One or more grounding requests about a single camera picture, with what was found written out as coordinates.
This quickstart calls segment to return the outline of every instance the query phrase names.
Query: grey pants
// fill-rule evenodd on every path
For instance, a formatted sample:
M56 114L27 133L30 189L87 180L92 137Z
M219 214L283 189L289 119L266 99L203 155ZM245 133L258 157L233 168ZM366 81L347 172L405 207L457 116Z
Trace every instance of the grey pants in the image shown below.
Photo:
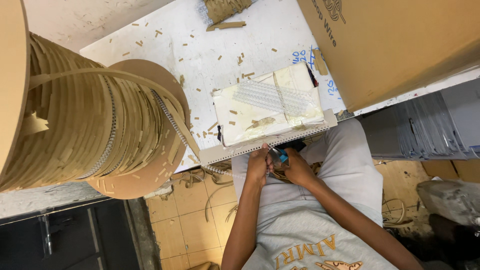
M375 169L360 122L348 119L328 130L320 140L300 151L309 163L323 161L317 177L347 202L358 203L382 212L383 177ZM245 176L249 154L232 158L234 174ZM245 179L234 178L240 199ZM260 196L260 207L283 201L316 200L304 187L267 177Z

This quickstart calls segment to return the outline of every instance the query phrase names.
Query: white table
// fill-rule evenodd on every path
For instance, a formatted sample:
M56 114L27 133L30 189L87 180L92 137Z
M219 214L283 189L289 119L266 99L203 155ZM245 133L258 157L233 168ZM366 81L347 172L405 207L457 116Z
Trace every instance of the white table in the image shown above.
M315 39L294 0L259 0L251 7L225 22L245 21L242 28L206 32L206 25L196 11L196 0L176 0L147 16L80 50L80 54L110 66L126 59L145 59L169 70L177 79L184 75L183 90L192 110L194 133L202 134L215 122L215 108L210 92L246 80L241 74L258 75L281 69L298 61L312 62L311 50L317 47ZM140 47L135 42L140 40ZM241 65L238 57L244 54ZM345 105L335 89L331 75L314 72L320 84L320 99L324 110L334 113L345 110ZM425 95L480 76L480 68L472 68L427 87L353 112L360 115L379 108ZM200 149L219 144L213 135L206 138L194 136ZM177 172L196 166L187 155Z

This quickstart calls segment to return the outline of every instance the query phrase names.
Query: printed logo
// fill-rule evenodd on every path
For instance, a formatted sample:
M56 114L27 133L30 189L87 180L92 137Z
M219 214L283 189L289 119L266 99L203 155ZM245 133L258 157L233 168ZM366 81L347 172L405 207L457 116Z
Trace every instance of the printed logo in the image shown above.
M340 17L342 18L342 21L344 24L347 23L345 22L345 19L342 16L342 0L323 0L323 1L325 4L325 7L328 10L328 13L330 14L330 18L332 18L332 20L336 21Z

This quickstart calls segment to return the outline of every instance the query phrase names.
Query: spiral notebook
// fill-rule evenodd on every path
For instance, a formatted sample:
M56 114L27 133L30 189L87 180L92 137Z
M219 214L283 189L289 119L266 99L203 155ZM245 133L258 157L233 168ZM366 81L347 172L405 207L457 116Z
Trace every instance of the spiral notebook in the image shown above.
M260 149L263 143L268 143L270 146L275 146L285 142L307 137L316 133L327 131L331 127L334 127L336 125L336 117L332 109L325 110L324 123L319 124L315 128L309 128L303 131L295 131L288 134L267 136L265 138L262 138L261 142L256 143L245 142L230 147L218 145L215 147L207 148L200 151L200 160L208 164L213 164L223 160L228 160L234 156L246 154L254 150Z

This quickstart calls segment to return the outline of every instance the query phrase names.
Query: grey t-shirt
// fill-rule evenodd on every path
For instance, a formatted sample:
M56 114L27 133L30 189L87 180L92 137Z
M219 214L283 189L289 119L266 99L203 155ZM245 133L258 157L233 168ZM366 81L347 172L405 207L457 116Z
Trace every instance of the grey t-shirt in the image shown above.
M352 204L378 225L382 215ZM396 269L365 242L343 229L318 201L279 202L260 208L257 247L243 270Z

